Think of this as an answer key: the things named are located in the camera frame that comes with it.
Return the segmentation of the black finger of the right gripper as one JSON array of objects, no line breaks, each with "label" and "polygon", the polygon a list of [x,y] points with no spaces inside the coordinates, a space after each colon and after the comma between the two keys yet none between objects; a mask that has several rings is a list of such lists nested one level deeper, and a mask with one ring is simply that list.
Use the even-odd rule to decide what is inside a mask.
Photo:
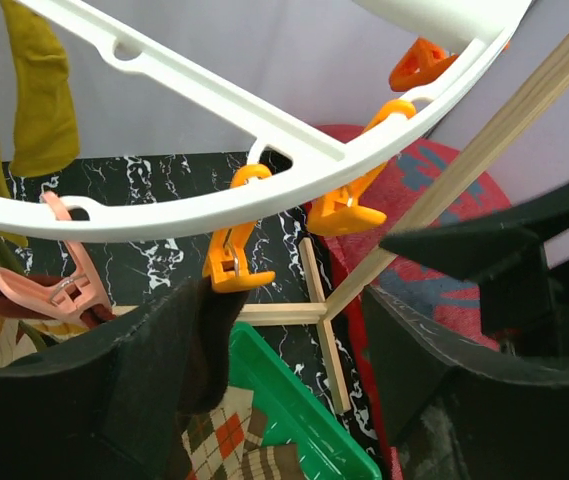
[{"label": "black finger of the right gripper", "polygon": [[484,217],[389,234],[382,249],[479,287],[481,332],[509,350],[569,350],[569,260],[546,241],[569,229],[569,183]]}]

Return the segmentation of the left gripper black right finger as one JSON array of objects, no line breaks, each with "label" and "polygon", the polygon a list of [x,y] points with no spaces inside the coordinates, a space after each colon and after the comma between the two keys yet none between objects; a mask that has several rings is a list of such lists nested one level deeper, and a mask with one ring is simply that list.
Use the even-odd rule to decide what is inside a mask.
[{"label": "left gripper black right finger", "polygon": [[407,479],[569,479],[569,358],[502,354],[376,286],[362,308]]}]

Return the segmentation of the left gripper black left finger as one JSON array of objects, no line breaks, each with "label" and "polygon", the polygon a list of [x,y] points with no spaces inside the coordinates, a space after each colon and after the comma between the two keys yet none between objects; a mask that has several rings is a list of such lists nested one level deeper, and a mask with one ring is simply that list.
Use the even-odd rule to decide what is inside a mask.
[{"label": "left gripper black left finger", "polygon": [[0,367],[0,479],[181,479],[202,287]]}]

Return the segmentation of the brown argyle sock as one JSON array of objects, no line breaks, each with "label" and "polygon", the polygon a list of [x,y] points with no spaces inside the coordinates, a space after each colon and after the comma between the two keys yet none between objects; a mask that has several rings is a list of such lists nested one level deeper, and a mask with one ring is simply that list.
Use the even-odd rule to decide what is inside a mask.
[{"label": "brown argyle sock", "polygon": [[231,330],[249,296],[248,291],[219,293],[211,278],[198,282],[190,350],[177,412],[195,415],[216,408],[228,387]]}]

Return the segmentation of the white round clip hanger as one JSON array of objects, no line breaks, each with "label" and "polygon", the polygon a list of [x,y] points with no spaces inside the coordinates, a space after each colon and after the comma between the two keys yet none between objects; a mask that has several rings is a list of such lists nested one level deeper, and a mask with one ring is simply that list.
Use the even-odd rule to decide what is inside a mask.
[{"label": "white round clip hanger", "polygon": [[392,115],[363,136],[341,143],[82,1],[33,1],[30,8],[92,44],[125,73],[142,74],[254,137],[292,167],[251,185],[164,203],[105,206],[87,197],[85,221],[59,221],[43,205],[0,198],[0,231],[53,240],[128,242],[207,233],[268,217],[319,197],[388,160],[445,114],[475,85],[517,30],[525,1],[368,1],[365,8],[427,37],[458,58],[436,80],[410,89],[425,107],[410,119]]}]

